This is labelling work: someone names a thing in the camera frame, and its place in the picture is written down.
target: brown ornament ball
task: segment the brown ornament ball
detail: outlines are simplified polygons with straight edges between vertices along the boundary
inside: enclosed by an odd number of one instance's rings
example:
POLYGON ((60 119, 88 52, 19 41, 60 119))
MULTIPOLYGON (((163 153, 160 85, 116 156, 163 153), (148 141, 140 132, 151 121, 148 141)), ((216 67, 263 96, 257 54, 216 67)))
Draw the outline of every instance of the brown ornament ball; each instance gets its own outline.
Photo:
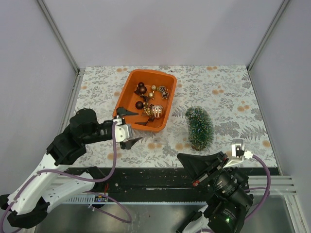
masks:
POLYGON ((155 105, 151 109, 151 115, 155 118, 161 118, 164 116, 164 108, 162 105, 155 105))
POLYGON ((146 88, 145 86, 141 86, 141 87, 139 88, 139 93, 145 94, 146 92, 147 92, 147 88, 146 88))
POLYGON ((142 109, 144 107, 144 103, 141 102, 141 101, 137 101, 136 104, 135 104, 135 107, 137 109, 142 109))

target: christmas ornament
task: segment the christmas ornament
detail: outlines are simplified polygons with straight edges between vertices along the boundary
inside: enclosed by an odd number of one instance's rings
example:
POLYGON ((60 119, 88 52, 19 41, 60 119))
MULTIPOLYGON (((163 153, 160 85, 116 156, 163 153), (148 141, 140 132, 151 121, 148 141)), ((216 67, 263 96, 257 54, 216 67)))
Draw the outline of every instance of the christmas ornament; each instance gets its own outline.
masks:
POLYGON ((151 90, 152 90, 152 92, 154 93, 155 91, 157 91, 157 87, 156 87, 155 85, 152 85, 152 86, 151 86, 151 90))
POLYGON ((137 101, 136 104, 135 104, 135 107, 137 109, 142 109, 144 107, 144 103, 141 102, 141 101, 137 101))
POLYGON ((139 92, 139 87, 136 88, 136 91, 134 91, 134 93, 138 96, 140 96, 140 92, 139 92))
POLYGON ((145 94, 147 92, 147 88, 145 86, 141 86, 139 88, 139 93, 141 93, 142 95, 145 94))
POLYGON ((192 148, 195 150, 209 148, 214 140, 214 127, 207 111, 202 107, 194 106, 186 111, 185 116, 192 148))
POLYGON ((164 116, 164 108, 162 105, 154 105, 151 109, 151 115, 155 118, 161 118, 164 116))
POLYGON ((151 116, 151 109, 148 105, 147 102, 144 102, 144 112, 142 113, 142 116, 151 116))
POLYGON ((149 94, 148 94, 148 97, 149 98, 151 98, 151 99, 155 99, 155 95, 154 95, 154 93, 153 92, 150 92, 149 94))
POLYGON ((139 82, 137 87, 141 87, 141 86, 145 86, 145 84, 143 82, 139 82))
POLYGON ((146 126, 149 121, 153 122, 154 120, 155 118, 151 116, 146 122, 135 122, 135 124, 146 126))
POLYGON ((150 98, 148 96, 140 96, 142 97, 142 99, 144 100, 144 102, 148 103, 148 101, 150 100, 150 98))
POLYGON ((162 99, 168 99, 168 97, 169 97, 169 93, 168 92, 166 92, 166 91, 163 91, 162 92, 162 99))
POLYGON ((165 86, 159 86, 159 88, 157 89, 160 93, 163 93, 164 91, 169 91, 168 89, 166 89, 165 86))

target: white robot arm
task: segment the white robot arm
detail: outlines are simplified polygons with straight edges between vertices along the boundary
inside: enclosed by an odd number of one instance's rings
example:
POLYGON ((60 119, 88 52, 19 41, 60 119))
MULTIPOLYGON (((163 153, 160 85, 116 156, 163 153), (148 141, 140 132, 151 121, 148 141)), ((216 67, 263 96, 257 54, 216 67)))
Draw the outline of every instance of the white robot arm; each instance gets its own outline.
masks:
POLYGON ((90 167, 80 175, 81 180, 72 180, 55 189, 47 190, 59 174, 64 172, 80 156, 86 153, 85 144, 112 140, 120 142, 121 149, 129 150, 141 138, 133 137, 132 128, 123 116, 136 115, 124 108, 117 109, 113 120, 97 122, 92 109, 81 109, 73 116, 63 133, 55 137, 47 148, 41 162, 26 181, 12 194, 0 196, 0 207, 8 209, 14 203, 8 216, 11 226, 31 228, 40 223, 56 206, 72 196, 93 190, 92 180, 103 179, 105 175, 97 167, 90 167))

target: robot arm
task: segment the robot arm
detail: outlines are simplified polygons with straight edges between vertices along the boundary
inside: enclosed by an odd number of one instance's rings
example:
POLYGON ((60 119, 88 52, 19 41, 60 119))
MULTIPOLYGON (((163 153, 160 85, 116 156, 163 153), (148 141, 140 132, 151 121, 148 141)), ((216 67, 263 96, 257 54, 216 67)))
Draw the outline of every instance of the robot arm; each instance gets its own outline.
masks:
POLYGON ((251 158, 252 152, 246 151, 243 140, 231 142, 232 157, 219 152, 209 156, 178 154, 177 158, 193 179, 194 187, 203 186, 212 198, 207 205, 191 213, 177 233, 195 233, 207 225, 215 233, 239 233, 244 219, 253 204, 253 195, 249 189, 248 176, 234 166, 251 158))
MULTIPOLYGON (((73 180, 60 187, 47 190, 58 174, 38 171, 52 169, 65 171, 79 157, 86 153, 86 144, 112 140, 112 127, 115 125, 115 139, 122 149, 129 150, 141 138, 132 139, 132 128, 125 123, 123 116, 137 115, 124 108, 117 109, 117 116, 113 120, 99 124, 96 113, 92 109, 81 109, 73 116, 64 132, 55 137, 48 146, 41 162, 26 179, 26 181, 12 194, 0 196, 0 207, 11 207, 8 220, 13 227, 31 228, 41 222, 52 209, 70 197, 92 190, 93 182, 73 180), (28 183, 26 188, 15 200, 17 193, 28 183)), ((89 168, 81 177, 101 179, 104 175, 96 167, 89 168)))

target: electrical cable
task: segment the electrical cable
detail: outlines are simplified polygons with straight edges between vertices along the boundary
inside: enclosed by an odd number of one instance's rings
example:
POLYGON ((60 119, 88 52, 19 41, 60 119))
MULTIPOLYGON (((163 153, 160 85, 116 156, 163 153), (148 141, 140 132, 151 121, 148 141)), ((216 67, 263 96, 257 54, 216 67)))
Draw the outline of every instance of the electrical cable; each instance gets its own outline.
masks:
POLYGON ((122 204, 121 204, 120 202, 118 202, 117 200, 115 200, 115 199, 113 199, 112 197, 109 197, 109 196, 107 196, 107 195, 101 194, 101 193, 95 193, 95 192, 90 192, 90 191, 87 191, 87 192, 85 192, 85 193, 90 193, 90 194, 94 194, 94 195, 100 195, 100 196, 103 196, 104 198, 107 198, 107 199, 112 200, 114 203, 116 203, 119 207, 121 207, 121 208, 127 213, 127 215, 128 215, 128 217, 129 217, 130 220, 124 220, 124 219, 122 219, 122 218, 119 218, 119 217, 117 217, 117 216, 111 214, 111 213, 108 213, 108 212, 106 212, 106 211, 104 211, 104 210, 101 210, 101 209, 97 209, 97 208, 95 208, 95 207, 94 207, 94 210, 99 211, 99 212, 101 212, 101 213, 103 213, 103 214, 106 214, 106 215, 108 215, 108 216, 110 216, 110 217, 113 217, 113 218, 115 218, 116 220, 119 220, 119 221, 121 221, 121 222, 132 223, 132 216, 131 216, 130 212, 125 208, 124 205, 122 205, 122 204))
POLYGON ((109 174, 106 177, 101 178, 101 179, 94 179, 93 180, 93 179, 83 178, 83 177, 80 177, 80 176, 71 175, 71 174, 65 173, 63 171, 58 171, 58 170, 55 170, 55 169, 45 169, 45 170, 38 171, 37 173, 41 174, 41 173, 44 173, 44 172, 51 172, 51 173, 56 173, 56 174, 59 174, 59 175, 71 177, 71 178, 74 178, 74 179, 77 179, 77 180, 81 180, 81 181, 95 182, 95 183, 105 182, 106 180, 108 180, 112 176, 112 174, 115 172, 115 169, 116 169, 116 163, 117 163, 117 143, 116 143, 116 135, 115 135, 115 127, 116 127, 116 125, 117 125, 117 122, 113 122, 113 124, 112 124, 113 162, 112 162, 111 170, 110 170, 109 174))
MULTIPOLYGON (((264 194, 263 194, 263 197, 261 198, 259 204, 245 218, 245 221, 248 221, 262 207, 262 205, 265 203, 265 201, 267 200, 268 196, 270 195, 271 174, 270 174, 269 168, 267 167, 267 165, 258 156, 253 154, 253 158, 256 159, 262 165, 263 169, 265 170, 266 175, 267 175, 267 186, 265 188, 257 187, 257 188, 250 188, 250 189, 246 189, 245 190, 245 191, 251 191, 251 190, 256 190, 256 189, 264 189, 265 190, 264 194)), ((211 229, 201 229, 197 233, 204 233, 204 232, 214 233, 211 229)))
POLYGON ((245 221, 248 221, 264 204, 264 202, 267 200, 269 193, 270 193, 270 187, 271 187, 271 175, 270 175, 270 171, 269 168, 267 167, 267 165, 256 155, 253 154, 253 158, 256 159, 262 166, 263 169, 265 170, 266 174, 267 174, 267 186, 266 186, 266 190, 264 191, 263 197, 260 200, 259 204, 254 208, 254 210, 245 218, 245 221))
MULTIPOLYGON (((113 145, 113 163, 112 163, 112 168, 109 172, 109 174, 102 178, 102 179, 87 179, 87 178, 83 178, 83 177, 79 177, 79 176, 74 176, 74 175, 71 175, 71 174, 68 174, 68 173, 65 173, 65 172, 62 172, 62 171, 58 171, 58 170, 54 170, 54 169, 45 169, 45 170, 41 170, 41 171, 38 171, 37 172, 37 175, 33 175, 24 185, 23 187, 18 191, 18 193, 15 195, 15 197, 13 198, 13 202, 10 203, 8 205, 8 207, 6 208, 6 210, 4 211, 2 217, 1 217, 1 220, 0 220, 0 233, 5 233, 4 229, 3 229, 3 225, 4 225, 4 220, 5 220, 5 217, 7 216, 7 214, 9 213, 10 209, 12 208, 12 206, 17 203, 17 199, 20 197, 21 193, 25 190, 25 188, 34 180, 34 178, 36 178, 38 175, 40 175, 41 173, 44 173, 44 172, 51 172, 51 173, 57 173, 57 174, 60 174, 60 175, 64 175, 64 176, 68 176, 68 177, 71 177, 71 178, 74 178, 74 179, 77 179, 77 180, 82 180, 82 181, 87 181, 87 182, 95 182, 95 183, 99 183, 99 182, 104 182, 106 180, 108 180, 112 174, 114 173, 115 169, 116 169, 116 163, 117 163, 117 142, 116 142, 116 136, 115 136, 115 127, 116 127, 117 123, 116 122, 113 122, 112 124, 112 145, 113 145)), ((19 232, 20 230, 22 230, 22 228, 19 228, 17 229, 16 231, 14 232, 11 232, 11 233, 17 233, 19 232)))

